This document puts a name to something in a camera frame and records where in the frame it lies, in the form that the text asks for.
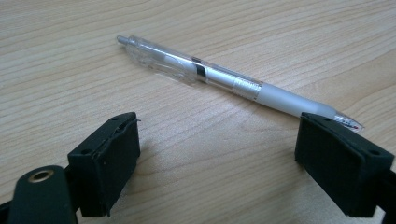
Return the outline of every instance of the black clamp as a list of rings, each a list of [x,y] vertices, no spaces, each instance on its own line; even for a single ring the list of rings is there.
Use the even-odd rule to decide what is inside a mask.
[[[372,217],[377,205],[383,223],[396,223],[394,156],[338,123],[303,113],[295,159],[350,217]]]
[[[67,155],[69,165],[45,166],[23,175],[11,202],[0,206],[0,223],[78,223],[110,216],[140,156],[136,113],[118,115]]]

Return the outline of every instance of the hole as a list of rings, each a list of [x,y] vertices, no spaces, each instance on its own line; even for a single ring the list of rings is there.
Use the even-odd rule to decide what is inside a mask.
[[[85,148],[85,149],[82,149],[81,150],[81,154],[82,155],[87,155],[87,154],[89,154],[89,153],[91,153],[92,152],[92,150],[91,149],[88,149],[88,148]]]
[[[38,183],[50,178],[52,175],[53,175],[52,170],[43,170],[29,176],[28,181],[31,183]]]
[[[380,154],[379,151],[375,151],[375,150],[370,150],[369,152],[376,156],[378,156]]]

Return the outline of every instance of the white rubber grip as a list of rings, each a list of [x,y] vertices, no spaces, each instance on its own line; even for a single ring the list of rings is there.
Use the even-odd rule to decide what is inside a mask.
[[[308,112],[333,119],[336,114],[336,110],[329,105],[308,100],[302,96],[266,83],[262,84],[256,102],[295,117],[300,117],[303,112]]]

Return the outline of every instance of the clear plastic pen barrel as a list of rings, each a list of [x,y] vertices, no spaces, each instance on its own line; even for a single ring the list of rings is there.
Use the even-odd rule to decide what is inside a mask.
[[[201,80],[232,91],[249,100],[255,100],[262,87],[259,80],[240,75],[213,63],[204,62],[136,36],[129,38],[119,36],[118,40],[126,44],[127,52],[133,60],[185,82]]]

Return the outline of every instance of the black plastic block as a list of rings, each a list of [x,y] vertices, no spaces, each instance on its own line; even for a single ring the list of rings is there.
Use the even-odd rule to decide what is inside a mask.
[[[110,215],[140,156],[136,113],[109,119],[67,158],[70,178],[78,180],[78,200],[84,217]]]
[[[347,216],[374,214],[376,185],[393,157],[333,120],[301,116],[295,159]]]

